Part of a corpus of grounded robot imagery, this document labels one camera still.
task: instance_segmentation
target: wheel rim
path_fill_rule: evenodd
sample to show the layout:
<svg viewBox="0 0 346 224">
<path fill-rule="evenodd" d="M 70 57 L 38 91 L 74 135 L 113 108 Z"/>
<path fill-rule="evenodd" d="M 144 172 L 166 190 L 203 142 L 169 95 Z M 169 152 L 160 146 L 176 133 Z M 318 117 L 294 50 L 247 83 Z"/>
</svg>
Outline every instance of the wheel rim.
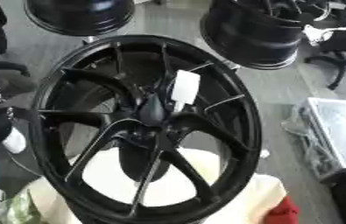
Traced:
<svg viewBox="0 0 346 224">
<path fill-rule="evenodd" d="M 69 36 L 96 36 L 113 32 L 131 20 L 134 9 L 132 0 L 70 3 L 60 0 L 43 3 L 25 1 L 25 14 L 34 24 L 50 32 Z"/>
<path fill-rule="evenodd" d="M 136 57 L 133 56 L 136 53 L 141 56 L 137 59 L 148 55 L 151 63 L 156 65 L 156 62 L 159 62 L 161 70 L 159 73 L 155 72 L 156 79 L 152 76 L 138 77 L 129 69 L 129 67 L 135 67 L 129 64 L 136 61 Z M 109 63 L 113 63 L 116 69 L 113 77 L 107 76 L 109 73 L 106 72 L 107 68 L 103 70 Z M 142 67 L 147 65 L 146 59 L 138 63 L 143 64 Z M 166 116 L 160 125 L 149 125 L 149 123 L 144 125 L 138 113 L 145 107 L 144 103 L 149 101 L 149 93 L 156 92 L 162 99 L 162 104 L 166 103 L 168 91 L 165 90 L 169 85 L 165 84 L 171 83 L 177 69 L 192 69 L 200 74 L 201 86 L 205 86 L 206 90 L 200 89 L 198 97 L 200 100 L 194 107 L 188 108 L 188 112 Z M 162 92 L 154 91 L 155 89 L 152 88 L 159 81 L 159 76 L 166 77 L 166 82 L 158 82 L 165 84 L 156 85 L 162 86 Z M 103 95 L 104 100 L 111 98 L 106 93 L 112 92 L 115 96 L 118 95 L 119 109 L 113 112 L 115 114 L 108 116 L 122 119 L 113 119 L 114 122 L 111 125 L 111 123 L 103 123 L 100 114 L 74 111 L 76 110 L 74 105 L 81 98 L 79 95 L 83 93 L 75 95 L 75 92 L 81 92 L 79 88 L 75 88 L 72 92 L 65 92 L 66 87 L 77 85 L 78 81 L 83 80 L 94 85 L 92 91 L 95 91 L 95 86 L 99 84 L 103 89 L 107 89 L 107 92 L 100 94 Z M 65 102 L 60 100 L 60 95 L 65 96 L 62 96 L 66 98 Z M 218 109 L 212 115 L 209 113 L 207 119 L 212 122 L 204 118 L 206 115 L 202 111 L 207 106 L 237 95 L 244 95 L 244 98 L 229 105 L 231 111 Z M 202 220 L 226 205 L 243 190 L 256 169 L 261 148 L 261 125 L 258 111 L 244 84 L 222 62 L 207 52 L 169 38 L 133 35 L 105 38 L 85 45 L 65 57 L 52 70 L 39 88 L 32 107 L 37 113 L 33 117 L 31 140 L 35 145 L 36 158 L 46 178 L 69 204 L 76 207 L 76 210 L 81 210 L 90 217 L 106 223 L 161 224 L 191 223 Z M 229 121 L 232 114 L 237 117 L 236 122 Z M 148 148 L 153 146 L 153 150 L 148 152 L 150 158 L 153 158 L 152 161 L 160 159 L 184 173 L 194 183 L 197 190 L 196 197 L 171 206 L 141 206 L 138 197 L 149 183 L 149 179 L 146 180 L 146 178 L 140 179 L 140 190 L 131 205 L 101 195 L 81 180 L 80 175 L 84 167 L 83 163 L 78 161 L 82 159 L 78 159 L 71 166 L 65 157 L 57 127 L 66 122 L 98 127 L 99 134 L 103 134 L 102 137 L 94 139 L 93 149 L 85 150 L 91 151 L 88 155 L 87 153 L 80 155 L 83 161 L 89 159 L 89 155 L 98 152 L 101 145 L 109 142 L 108 138 L 120 139 L 127 144 L 127 139 L 131 135 L 128 134 L 128 130 L 140 130 L 141 136 L 152 133 L 149 141 L 136 143 L 144 144 Z M 190 164 L 187 165 L 187 162 L 182 160 L 182 157 L 174 150 L 182 137 L 195 130 L 218 138 L 232 151 L 232 157 L 227 161 L 222 176 L 212 186 L 207 186 L 203 179 L 197 176 L 198 173 L 196 174 L 191 169 Z M 163 147 L 155 146 L 156 143 L 170 142 L 173 147 L 165 144 Z M 146 161 L 144 170 L 150 170 L 152 168 L 150 164 Z"/>
<path fill-rule="evenodd" d="M 217 53 L 254 69 L 291 65 L 301 40 L 298 20 L 266 15 L 252 1 L 214 0 L 200 27 Z"/>
</svg>

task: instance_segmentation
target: wheel spoke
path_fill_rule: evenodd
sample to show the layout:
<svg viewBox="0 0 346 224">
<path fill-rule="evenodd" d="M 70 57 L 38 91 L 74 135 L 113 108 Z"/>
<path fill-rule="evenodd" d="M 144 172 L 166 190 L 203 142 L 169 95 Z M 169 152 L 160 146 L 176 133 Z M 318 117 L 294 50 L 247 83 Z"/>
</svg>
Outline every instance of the wheel spoke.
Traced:
<svg viewBox="0 0 346 224">
<path fill-rule="evenodd" d="M 122 55 L 122 51 L 119 48 L 119 43 L 114 44 L 114 51 L 116 53 L 116 62 L 117 62 L 117 78 L 122 79 L 126 76 L 126 72 L 124 71 L 124 57 Z"/>
<path fill-rule="evenodd" d="M 103 75 L 102 73 L 98 73 L 96 71 L 74 68 L 64 68 L 62 71 L 65 73 L 64 79 L 67 81 L 91 81 L 96 85 L 103 86 L 119 95 L 121 103 L 124 106 L 133 108 L 136 105 L 136 96 L 118 79 L 110 78 L 109 76 Z"/>
<path fill-rule="evenodd" d="M 162 47 L 162 59 L 165 66 L 165 77 L 173 77 L 173 68 L 171 66 L 171 60 L 167 53 L 167 45 L 164 44 Z"/>
<path fill-rule="evenodd" d="M 81 123 L 101 128 L 105 124 L 104 113 L 47 109 L 40 109 L 39 113 L 47 120 L 52 119 L 58 125 L 61 123 Z"/>
<path fill-rule="evenodd" d="M 334 52 L 334 54 L 339 60 L 345 60 L 346 59 L 344 57 L 344 54 L 342 54 L 342 52 Z"/>
<path fill-rule="evenodd" d="M 72 168 L 67 173 L 65 180 L 69 181 L 72 177 L 81 176 L 82 171 L 87 165 L 88 161 L 106 144 L 118 139 L 123 132 L 127 132 L 133 127 L 142 126 L 140 121 L 133 119 L 123 119 L 117 122 L 113 122 L 107 128 L 101 129 L 96 136 L 87 145 L 85 150 L 76 159 Z"/>
<path fill-rule="evenodd" d="M 194 72 L 197 72 L 197 70 L 200 70 L 204 67 L 208 67 L 208 66 L 212 66 L 214 65 L 214 63 L 210 62 L 210 61 L 207 61 L 199 66 L 195 66 L 195 67 L 192 67 L 192 68 L 189 68 L 187 71 L 188 72 L 191 72 L 191 73 L 194 73 Z"/>
<path fill-rule="evenodd" d="M 70 164 L 65 156 L 57 126 L 39 113 L 31 112 L 30 118 L 32 145 L 40 147 L 40 149 L 53 149 L 50 151 L 36 150 L 35 154 L 46 158 L 49 163 L 55 163 L 55 171 L 62 177 L 65 176 L 70 169 Z"/>
<path fill-rule="evenodd" d="M 219 101 L 217 103 L 214 103 L 210 106 L 207 106 L 205 109 L 204 109 L 204 114 L 205 115 L 209 115 L 210 113 L 214 112 L 217 108 L 219 108 L 220 106 L 222 105 L 226 105 L 226 104 L 230 104 L 232 102 L 235 102 L 237 100 L 240 100 L 244 98 L 244 94 L 239 94 L 237 96 L 233 96 L 233 97 L 230 97 L 229 99 L 227 100 L 224 100 L 224 101 Z"/>
<path fill-rule="evenodd" d="M 165 151 L 162 159 L 175 166 L 193 183 L 200 200 L 206 202 L 216 200 L 207 181 L 177 150 Z"/>
<path fill-rule="evenodd" d="M 151 154 L 150 162 L 145 167 L 142 178 L 140 179 L 138 190 L 132 201 L 131 211 L 129 213 L 129 216 L 135 216 L 138 214 L 138 209 L 143 206 L 142 204 L 144 202 L 146 189 L 148 188 L 148 185 L 150 184 L 156 170 L 158 170 L 159 168 L 160 156 L 162 153 L 161 153 L 161 150 L 158 149 L 158 147 L 159 146 L 156 143 L 155 148 L 153 149 L 153 152 Z"/>
<path fill-rule="evenodd" d="M 170 131 L 170 133 L 183 133 L 183 135 L 180 135 L 180 137 L 178 138 L 179 141 L 181 141 L 186 135 L 193 131 L 201 131 L 213 137 L 216 137 L 223 143 L 227 144 L 232 150 L 232 156 L 236 159 L 244 158 L 249 152 L 251 152 L 251 149 L 246 147 L 230 133 L 218 128 L 213 123 L 197 114 L 181 113 L 178 115 L 174 115 L 170 118 L 168 124 L 170 124 L 173 129 L 172 131 Z"/>
</svg>

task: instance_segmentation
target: white fabric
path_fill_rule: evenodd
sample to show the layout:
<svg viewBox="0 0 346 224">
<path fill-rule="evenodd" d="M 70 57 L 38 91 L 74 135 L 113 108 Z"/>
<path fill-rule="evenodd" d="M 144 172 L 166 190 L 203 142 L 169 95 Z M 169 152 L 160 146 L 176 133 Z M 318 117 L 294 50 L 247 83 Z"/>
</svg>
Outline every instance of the white fabric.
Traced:
<svg viewBox="0 0 346 224">
<path fill-rule="evenodd" d="M 181 149 L 180 152 L 207 182 L 212 184 L 217 180 L 220 167 L 217 155 L 204 150 Z M 124 175 L 118 161 L 117 149 L 101 151 L 88 163 L 83 178 L 98 192 L 130 203 L 137 187 Z M 44 178 L 36 180 L 25 190 L 30 190 L 35 206 L 48 223 L 80 224 L 67 208 L 65 201 Z M 145 194 L 145 205 L 155 207 L 178 203 L 193 197 L 194 194 L 192 183 L 175 168 L 170 168 L 161 180 L 149 185 Z M 285 196 L 286 191 L 277 178 L 255 174 L 233 201 L 204 223 L 257 224 Z"/>
</svg>

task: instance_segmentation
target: gray floor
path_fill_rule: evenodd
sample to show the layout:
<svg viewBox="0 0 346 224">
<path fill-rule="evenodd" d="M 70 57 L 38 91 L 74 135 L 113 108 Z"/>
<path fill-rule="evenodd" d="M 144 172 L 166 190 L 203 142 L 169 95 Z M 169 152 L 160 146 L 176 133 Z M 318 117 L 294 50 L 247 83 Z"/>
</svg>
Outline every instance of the gray floor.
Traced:
<svg viewBox="0 0 346 224">
<path fill-rule="evenodd" d="M 80 38 L 52 34 L 36 27 L 26 18 L 21 0 L 1 2 L 9 18 L 5 29 L 10 40 L 9 51 L 2 58 L 26 64 L 35 81 L 43 79 L 54 63 L 81 45 Z M 167 6 L 139 5 L 132 21 L 117 33 L 158 34 L 210 50 L 199 33 L 199 19 L 208 8 L 208 0 L 167 2 Z M 332 67 L 302 62 L 304 56 L 309 55 L 308 49 L 307 46 L 301 47 L 299 58 L 288 68 L 278 71 L 242 68 L 238 76 L 258 104 L 264 126 L 264 148 L 271 152 L 269 158 L 260 162 L 258 171 L 283 181 L 300 208 L 300 223 L 338 224 L 341 222 L 327 188 L 319 184 L 302 163 L 299 141 L 280 126 L 289 116 L 292 105 L 309 96 L 346 99 L 346 79 L 334 92 L 326 88 L 335 71 Z M 31 98 L 31 94 L 22 95 L 15 102 L 24 106 Z M 0 155 L 0 159 L 0 186 L 12 185 L 12 189 L 17 189 L 18 183 L 34 179 L 11 165 L 4 154 Z M 18 159 L 35 166 L 26 153 Z"/>
</svg>

